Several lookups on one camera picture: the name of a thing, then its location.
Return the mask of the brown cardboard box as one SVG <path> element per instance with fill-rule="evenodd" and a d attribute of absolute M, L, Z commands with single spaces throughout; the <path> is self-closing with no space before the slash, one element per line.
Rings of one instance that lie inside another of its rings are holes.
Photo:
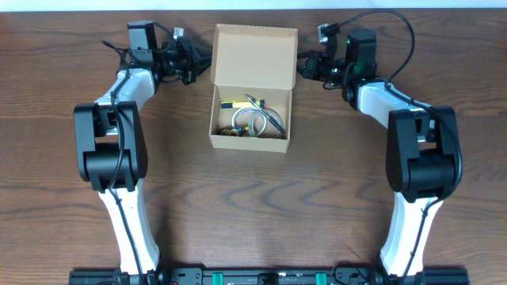
<path fill-rule="evenodd" d="M 251 25 L 217 24 L 212 53 L 213 98 L 209 138 L 223 149 L 285 153 L 290 143 L 292 90 L 295 87 L 298 30 Z M 285 136 L 276 138 L 268 127 L 266 135 L 233 137 L 219 135 L 231 126 L 236 108 L 220 108 L 222 101 L 247 101 L 245 94 L 265 100 L 265 111 L 279 114 Z"/>

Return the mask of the black ballpoint pen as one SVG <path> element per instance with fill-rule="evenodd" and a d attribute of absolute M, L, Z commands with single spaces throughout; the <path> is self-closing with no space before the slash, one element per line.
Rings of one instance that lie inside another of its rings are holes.
<path fill-rule="evenodd" d="M 250 102 L 280 133 L 284 134 L 285 130 L 280 123 L 277 122 L 276 118 L 269 115 L 249 94 L 245 94 L 246 99 Z"/>

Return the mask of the yellow highlighter marker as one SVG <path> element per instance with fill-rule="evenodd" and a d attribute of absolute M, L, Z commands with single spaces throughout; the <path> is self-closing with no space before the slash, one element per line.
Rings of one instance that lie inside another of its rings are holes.
<path fill-rule="evenodd" d="M 265 100 L 255 101 L 255 104 L 264 107 Z M 254 108 L 254 104 L 250 101 L 222 101 L 220 108 Z"/>

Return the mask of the yellow correction tape dispenser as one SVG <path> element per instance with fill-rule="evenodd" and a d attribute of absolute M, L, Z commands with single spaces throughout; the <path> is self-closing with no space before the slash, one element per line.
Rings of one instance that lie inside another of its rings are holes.
<path fill-rule="evenodd" d="M 225 127 L 219 131 L 219 135 L 245 137 L 250 135 L 251 128 L 245 127 Z"/>

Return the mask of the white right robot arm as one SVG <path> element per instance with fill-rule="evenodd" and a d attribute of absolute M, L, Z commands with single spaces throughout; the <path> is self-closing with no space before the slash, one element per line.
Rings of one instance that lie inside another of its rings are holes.
<path fill-rule="evenodd" d="M 450 107 L 433 107 L 401 93 L 376 73 L 376 34 L 356 29 L 347 36 L 345 57 L 336 58 L 334 25 L 320 25 L 324 51 L 307 51 L 297 71 L 339 88 L 344 101 L 387 129 L 385 169 L 395 193 L 387 240 L 379 257 L 383 278 L 398 284 L 423 272 L 423 255 L 436 213 L 457 188 L 463 175 L 456 114 Z"/>

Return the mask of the clear tape roll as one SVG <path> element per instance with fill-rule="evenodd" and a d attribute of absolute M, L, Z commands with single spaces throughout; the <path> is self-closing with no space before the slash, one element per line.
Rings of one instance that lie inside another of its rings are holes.
<path fill-rule="evenodd" d="M 266 110 L 265 111 L 274 121 L 283 129 L 285 130 L 283 120 L 279 116 L 279 114 L 273 110 Z M 268 127 L 273 127 L 276 131 L 276 138 L 282 139 L 285 136 L 285 133 L 278 130 L 275 127 L 275 124 L 272 123 L 266 116 L 262 115 L 260 112 L 255 112 L 253 116 L 248 121 L 248 127 L 249 129 L 249 135 L 251 137 L 257 137 L 260 138 L 264 135 L 266 135 L 266 132 L 268 130 Z"/>
<path fill-rule="evenodd" d="M 231 126 L 254 128 L 259 115 L 260 112 L 256 108 L 239 108 L 231 118 Z"/>

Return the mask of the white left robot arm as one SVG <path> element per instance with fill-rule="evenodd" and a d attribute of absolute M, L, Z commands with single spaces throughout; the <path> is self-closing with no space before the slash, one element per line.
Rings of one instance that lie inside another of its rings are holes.
<path fill-rule="evenodd" d="M 209 50 L 197 47 L 182 28 L 167 30 L 157 43 L 156 21 L 128 23 L 128 47 L 102 43 L 118 54 L 119 67 L 110 89 L 92 103 L 74 108 L 74 133 L 80 177 L 104 203 L 120 250 L 120 266 L 111 275 L 74 273 L 98 284 L 158 284 L 160 251 L 143 198 L 147 145 L 140 120 L 143 106 L 163 83 L 192 84 L 212 63 Z"/>

